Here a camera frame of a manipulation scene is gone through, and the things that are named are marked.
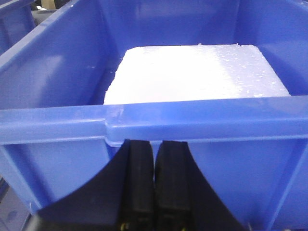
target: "blue storage container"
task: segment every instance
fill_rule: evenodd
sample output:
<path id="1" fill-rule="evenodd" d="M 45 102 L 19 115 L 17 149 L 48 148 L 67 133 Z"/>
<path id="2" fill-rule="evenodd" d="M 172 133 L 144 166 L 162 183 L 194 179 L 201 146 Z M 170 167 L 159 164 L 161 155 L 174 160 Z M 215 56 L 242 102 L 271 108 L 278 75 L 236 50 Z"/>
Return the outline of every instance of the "blue storage container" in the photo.
<path id="1" fill-rule="evenodd" d="M 127 49 L 198 43 L 258 46 L 292 97 L 101 105 Z M 242 224 L 308 228 L 307 62 L 303 0 L 73 0 L 0 57 L 0 174 L 34 212 L 125 138 L 187 141 Z"/>
<path id="2" fill-rule="evenodd" d="M 0 55 L 35 26 L 29 4 L 34 0 L 0 0 Z"/>

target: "black plastic part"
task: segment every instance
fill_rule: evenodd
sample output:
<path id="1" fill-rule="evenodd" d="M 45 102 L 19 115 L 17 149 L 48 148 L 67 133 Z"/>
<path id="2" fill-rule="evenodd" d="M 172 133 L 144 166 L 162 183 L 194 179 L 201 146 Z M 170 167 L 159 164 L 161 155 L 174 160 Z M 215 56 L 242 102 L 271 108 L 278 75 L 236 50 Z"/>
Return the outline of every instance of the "black plastic part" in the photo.
<path id="1" fill-rule="evenodd" d="M 120 230 L 153 230 L 153 175 L 153 151 L 150 143 L 132 141 L 119 221 Z"/>
<path id="2" fill-rule="evenodd" d="M 164 141 L 155 164 L 157 231 L 194 231 L 183 143 Z"/>
<path id="3" fill-rule="evenodd" d="M 134 159 L 144 153 L 144 147 L 145 158 L 135 162 Z M 153 182 L 153 170 L 145 168 L 149 166 L 150 159 L 153 161 L 152 150 L 149 148 L 149 142 L 125 140 L 113 159 L 93 179 L 67 197 L 40 210 L 31 219 L 26 231 L 120 230 L 123 228 L 119 225 L 121 208 L 124 207 L 122 200 L 126 200 L 127 190 L 135 197 L 132 206 L 129 206 L 131 211 L 146 212 L 147 218 L 153 216 L 153 196 L 143 194 L 154 190 L 153 185 L 150 188 L 150 184 L 145 182 L 143 177 L 145 175 L 149 178 L 152 174 L 150 182 Z M 132 166 L 141 170 L 136 172 Z M 137 194 L 137 191 L 127 189 L 124 186 L 127 185 L 126 180 L 138 185 L 142 193 Z"/>
<path id="4" fill-rule="evenodd" d="M 64 6 L 65 4 L 67 4 L 70 0 L 54 0 L 54 5 L 56 7 L 56 9 L 61 8 L 62 6 Z"/>
<path id="5" fill-rule="evenodd" d="M 9 189 L 9 185 L 0 176 L 0 203 L 1 203 L 2 199 L 4 198 L 4 196 L 5 196 L 6 192 L 8 191 L 8 189 Z"/>
<path id="6" fill-rule="evenodd" d="M 183 209 L 190 209 L 189 217 L 193 218 L 186 220 L 189 222 L 185 227 L 187 231 L 245 231 L 204 178 L 186 142 L 164 141 L 156 164 L 159 177 L 156 179 L 156 201 L 159 211 L 163 212 L 158 214 L 158 230 L 167 230 L 160 226 L 161 223 L 165 224 L 166 219 L 162 216 L 166 216 L 164 209 L 168 205 L 174 214 L 172 217 L 176 219 L 176 211 L 182 213 Z M 181 230 L 179 225 L 174 225 L 176 222 L 183 220 L 173 220 L 173 227 L 169 230 Z"/>

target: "adjacent blue bin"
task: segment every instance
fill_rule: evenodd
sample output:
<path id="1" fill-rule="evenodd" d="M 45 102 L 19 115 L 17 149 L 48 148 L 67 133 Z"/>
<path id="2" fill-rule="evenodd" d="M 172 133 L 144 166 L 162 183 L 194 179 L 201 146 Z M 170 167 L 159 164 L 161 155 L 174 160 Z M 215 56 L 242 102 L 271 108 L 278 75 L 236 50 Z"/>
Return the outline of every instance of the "adjacent blue bin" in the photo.
<path id="1" fill-rule="evenodd" d="M 0 0 L 0 55 L 34 27 L 30 3 L 34 0 Z"/>
<path id="2" fill-rule="evenodd" d="M 102 105 L 127 49 L 198 43 L 258 46 L 292 97 Z M 73 0 L 0 57 L 0 92 L 0 174 L 31 212 L 125 138 L 177 140 L 242 224 L 308 228 L 305 1 Z"/>

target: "gray floor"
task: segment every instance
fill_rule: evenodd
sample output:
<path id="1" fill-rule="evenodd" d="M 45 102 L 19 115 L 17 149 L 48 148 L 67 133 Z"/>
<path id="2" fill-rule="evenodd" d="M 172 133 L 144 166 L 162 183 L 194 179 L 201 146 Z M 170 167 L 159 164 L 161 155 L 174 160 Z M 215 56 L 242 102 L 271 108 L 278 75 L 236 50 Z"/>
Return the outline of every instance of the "gray floor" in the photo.
<path id="1" fill-rule="evenodd" d="M 24 204 L 11 188 L 0 199 L 0 231 L 22 231 L 30 217 Z"/>

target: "white foam block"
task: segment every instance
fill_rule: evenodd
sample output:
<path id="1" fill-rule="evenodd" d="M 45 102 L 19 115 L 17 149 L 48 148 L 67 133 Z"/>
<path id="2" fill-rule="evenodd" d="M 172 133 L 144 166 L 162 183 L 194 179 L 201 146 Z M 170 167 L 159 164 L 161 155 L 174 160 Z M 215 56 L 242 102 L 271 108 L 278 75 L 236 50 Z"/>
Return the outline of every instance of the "white foam block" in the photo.
<path id="1" fill-rule="evenodd" d="M 151 46 L 126 52 L 104 104 L 290 96 L 252 45 Z"/>

